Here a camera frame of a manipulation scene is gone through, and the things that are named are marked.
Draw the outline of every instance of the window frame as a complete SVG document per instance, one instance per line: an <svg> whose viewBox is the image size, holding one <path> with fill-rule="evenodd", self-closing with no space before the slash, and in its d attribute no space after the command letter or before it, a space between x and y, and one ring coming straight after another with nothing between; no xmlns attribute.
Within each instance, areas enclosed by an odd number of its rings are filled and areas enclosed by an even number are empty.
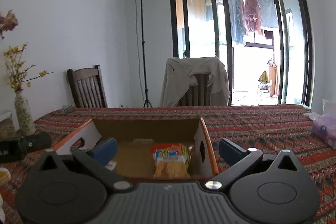
<svg viewBox="0 0 336 224"><path fill-rule="evenodd" d="M186 51L184 52L184 57L190 57L190 44L189 44L189 26L188 26L188 7L187 0L183 1L183 12L184 12L184 24L185 24L185 44ZM306 106L310 105L311 90L312 90L312 68L313 68L313 51L312 51L312 33L310 24L310 15L308 11L307 0L298 0L300 5L300 12L302 17L302 27L303 27L303 39L305 44L305 76L304 76L304 87L301 102ZM282 24L282 20L286 19L285 14L281 14L281 5L283 5L282 0L275 0L278 22L279 22L279 33L280 33L280 50L281 50L281 67L280 67L280 82L279 82L279 94L278 94L278 104L285 103L283 100L283 94L286 94L286 90L283 87L288 82L288 62L285 63L285 47L288 46L287 41L287 26ZM226 23L226 46L227 46L227 73L229 79L230 92L232 95L232 84L234 79L234 68L233 68L233 54L234 49L232 47L231 40L231 23L230 23L230 11L228 6L228 0L223 0L223 6L225 10L225 23ZM214 28L215 28L215 54L219 57L219 39L216 34L218 33L218 16L216 6L213 4L213 15L214 15ZM173 56L178 57L178 40L177 40L177 19L176 19L176 2L175 0L170 0L171 9L171 25L172 25L172 38L173 38ZM262 48L272 48L274 50L274 44L264 45L258 43L248 43L247 47L262 47Z"/></svg>

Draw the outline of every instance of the patterned tablecloth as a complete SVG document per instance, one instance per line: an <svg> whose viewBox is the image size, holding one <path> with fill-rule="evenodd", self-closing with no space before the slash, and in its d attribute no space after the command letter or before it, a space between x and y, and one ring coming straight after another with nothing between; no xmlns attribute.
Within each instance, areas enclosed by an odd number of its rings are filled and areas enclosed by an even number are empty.
<svg viewBox="0 0 336 224"><path fill-rule="evenodd" d="M150 109L85 109L64 113L55 111L38 119L37 132L47 132L54 146L75 128L94 119L190 119L203 117L214 148L218 169L227 164L218 154L218 142L228 138L243 148L256 147L265 154L281 149L293 150L320 192L321 207L316 224L336 224L336 150L311 134L312 122L303 114L308 110L297 105L242 107L179 107ZM22 161L5 164L12 180L0 187L6 223L22 223L14 205L17 189L26 173L43 151L30 153Z"/></svg>

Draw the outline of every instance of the cardboard box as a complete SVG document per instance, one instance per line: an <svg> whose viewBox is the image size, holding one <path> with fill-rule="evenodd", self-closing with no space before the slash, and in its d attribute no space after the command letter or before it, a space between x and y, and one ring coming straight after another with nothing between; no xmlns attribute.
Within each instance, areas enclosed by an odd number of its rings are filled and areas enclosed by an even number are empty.
<svg viewBox="0 0 336 224"><path fill-rule="evenodd" d="M113 137L118 150L113 158L114 172L128 178L153 179L155 163L150 151L161 143L193 145L188 173L191 179L207 179L218 174L211 141L204 120L90 120L58 143L59 155L70 154L79 139L91 149L101 140Z"/></svg>

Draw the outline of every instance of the white logo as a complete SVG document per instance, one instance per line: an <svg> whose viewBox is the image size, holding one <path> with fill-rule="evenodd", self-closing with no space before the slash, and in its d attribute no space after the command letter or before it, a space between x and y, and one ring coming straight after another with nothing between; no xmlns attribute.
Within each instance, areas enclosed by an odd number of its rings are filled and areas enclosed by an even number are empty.
<svg viewBox="0 0 336 224"><path fill-rule="evenodd" d="M169 189L171 189L171 188L173 188L173 186L171 186L171 185L167 185L167 186L163 187L163 189L165 189L167 191L169 191Z"/></svg>

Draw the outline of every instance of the tripod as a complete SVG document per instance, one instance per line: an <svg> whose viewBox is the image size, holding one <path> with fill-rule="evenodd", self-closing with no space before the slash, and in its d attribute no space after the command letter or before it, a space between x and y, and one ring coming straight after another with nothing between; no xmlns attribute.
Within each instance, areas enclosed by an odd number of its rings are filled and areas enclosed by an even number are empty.
<svg viewBox="0 0 336 224"><path fill-rule="evenodd" d="M145 94L146 100L143 104L143 107L152 107L151 102L148 99L148 88L147 88L147 78L146 78L146 62L145 62L145 41L143 40L143 11L142 11L142 0L140 0L140 8L141 8L141 37L142 37L142 60L143 60L143 78L145 81Z"/></svg>

